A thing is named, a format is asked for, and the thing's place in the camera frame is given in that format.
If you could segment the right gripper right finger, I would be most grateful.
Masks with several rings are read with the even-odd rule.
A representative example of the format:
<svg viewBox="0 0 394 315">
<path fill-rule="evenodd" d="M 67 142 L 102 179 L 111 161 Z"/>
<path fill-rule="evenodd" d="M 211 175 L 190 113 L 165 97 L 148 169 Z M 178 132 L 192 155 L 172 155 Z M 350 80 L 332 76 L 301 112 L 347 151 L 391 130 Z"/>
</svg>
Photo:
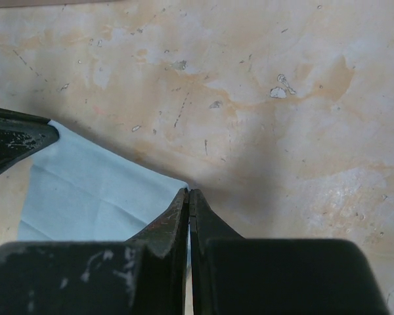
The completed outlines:
<svg viewBox="0 0 394 315">
<path fill-rule="evenodd" d="M 189 194 L 195 314 L 387 314 L 363 252 L 339 239 L 249 239 Z"/>
</svg>

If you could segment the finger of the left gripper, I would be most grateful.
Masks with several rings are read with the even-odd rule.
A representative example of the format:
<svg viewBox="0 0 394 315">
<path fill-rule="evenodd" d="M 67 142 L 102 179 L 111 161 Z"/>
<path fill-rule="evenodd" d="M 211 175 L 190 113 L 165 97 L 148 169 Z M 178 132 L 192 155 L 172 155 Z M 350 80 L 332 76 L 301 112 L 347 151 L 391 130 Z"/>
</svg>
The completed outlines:
<svg viewBox="0 0 394 315">
<path fill-rule="evenodd" d="M 59 140 L 59 132 L 50 121 L 0 108 L 0 174 Z"/>
</svg>

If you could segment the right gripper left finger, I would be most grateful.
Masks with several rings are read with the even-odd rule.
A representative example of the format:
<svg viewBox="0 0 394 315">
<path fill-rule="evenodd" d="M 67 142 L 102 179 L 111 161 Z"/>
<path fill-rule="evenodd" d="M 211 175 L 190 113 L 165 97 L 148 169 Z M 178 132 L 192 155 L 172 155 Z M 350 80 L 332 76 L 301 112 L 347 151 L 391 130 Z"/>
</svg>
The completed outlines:
<svg viewBox="0 0 394 315">
<path fill-rule="evenodd" d="M 188 190 L 125 241 L 0 246 L 0 314 L 183 314 Z"/>
</svg>

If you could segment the light blue cleaning cloth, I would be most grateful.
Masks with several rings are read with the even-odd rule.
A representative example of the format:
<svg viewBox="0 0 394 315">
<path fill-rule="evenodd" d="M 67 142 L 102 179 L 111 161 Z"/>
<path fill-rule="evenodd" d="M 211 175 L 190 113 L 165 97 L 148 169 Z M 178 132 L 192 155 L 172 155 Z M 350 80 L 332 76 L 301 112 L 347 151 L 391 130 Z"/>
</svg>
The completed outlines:
<svg viewBox="0 0 394 315">
<path fill-rule="evenodd" d="M 60 138 L 32 156 L 19 241 L 124 241 L 188 186 L 49 124 Z"/>
</svg>

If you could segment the pink glasses case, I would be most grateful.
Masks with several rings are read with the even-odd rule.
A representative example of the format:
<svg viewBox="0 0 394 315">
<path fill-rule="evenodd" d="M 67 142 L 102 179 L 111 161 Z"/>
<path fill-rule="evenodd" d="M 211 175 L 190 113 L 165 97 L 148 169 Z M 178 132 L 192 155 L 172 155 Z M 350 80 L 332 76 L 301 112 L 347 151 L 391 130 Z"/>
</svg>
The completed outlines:
<svg viewBox="0 0 394 315">
<path fill-rule="evenodd" d="M 112 0 L 0 0 L 0 9 L 14 7 L 38 7 L 53 5 L 78 5 L 85 3 L 105 3 Z"/>
</svg>

